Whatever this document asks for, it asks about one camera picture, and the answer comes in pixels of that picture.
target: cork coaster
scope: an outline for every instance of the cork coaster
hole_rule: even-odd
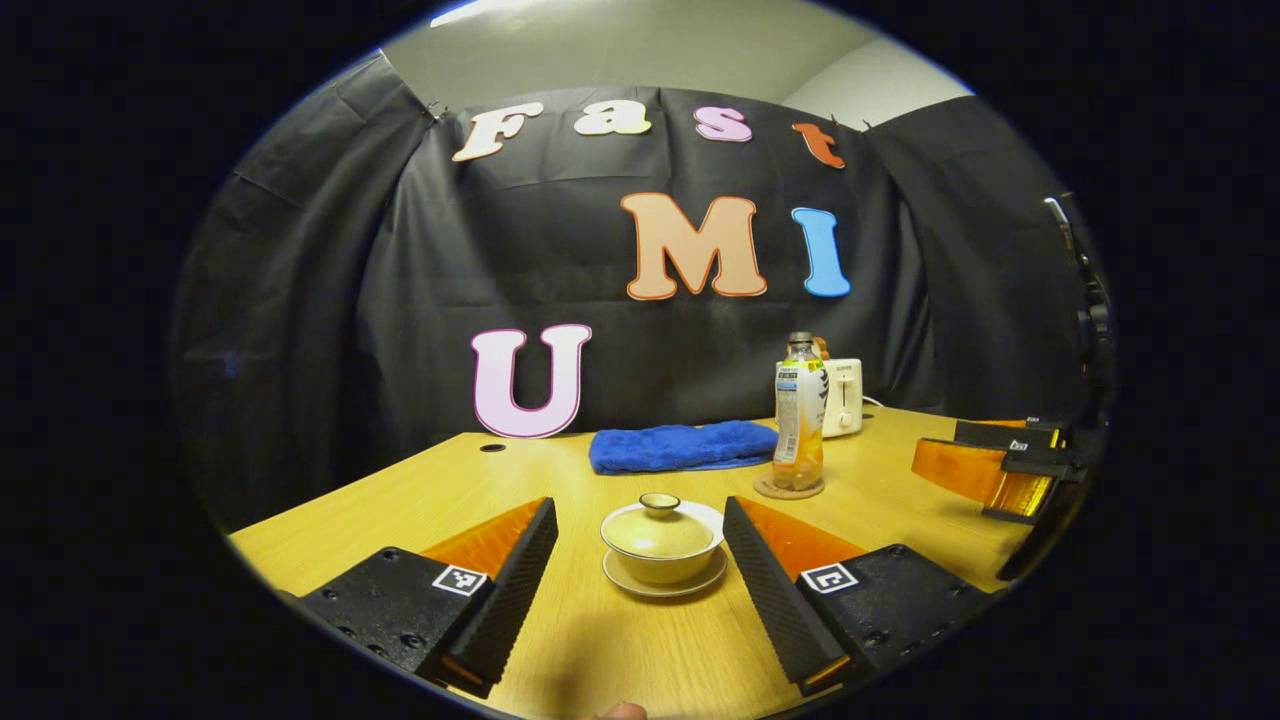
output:
[[[764,497],[776,497],[778,500],[803,500],[805,497],[813,497],[827,487],[827,480],[818,478],[818,484],[809,489],[785,489],[776,487],[769,482],[768,478],[760,478],[755,480],[755,492],[763,495]]]

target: wall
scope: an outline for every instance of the wall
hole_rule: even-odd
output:
[[[881,37],[828,65],[783,105],[865,129],[943,100],[973,95],[959,79],[891,38]]]

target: letter m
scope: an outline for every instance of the letter m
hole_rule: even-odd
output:
[[[676,201],[662,192],[627,195],[622,209],[636,220],[636,279],[627,284],[631,297],[663,300],[676,295],[676,282],[667,275],[667,258],[694,295],[703,291],[717,258],[719,273],[712,281],[716,292],[751,296],[768,288],[755,263],[755,204],[750,200],[717,197],[696,231]]]

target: plastic bottle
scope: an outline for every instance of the plastic bottle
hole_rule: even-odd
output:
[[[773,484],[809,489],[822,479],[822,420],[827,411],[827,369],[814,352],[813,334],[791,333],[787,356],[774,375],[778,446]]]

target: pink letter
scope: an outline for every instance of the pink letter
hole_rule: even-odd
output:
[[[476,351],[476,418],[494,434],[516,438],[553,436],[573,421],[581,400],[582,345],[591,340],[586,325],[552,325],[541,340],[552,348],[552,396],[538,410],[516,405],[512,384],[516,351],[525,345],[520,331],[489,331],[471,340]]]
[[[745,120],[742,113],[732,108],[699,108],[694,110],[698,120],[698,135],[707,140],[726,142],[746,142],[751,140],[751,128],[739,122]]]

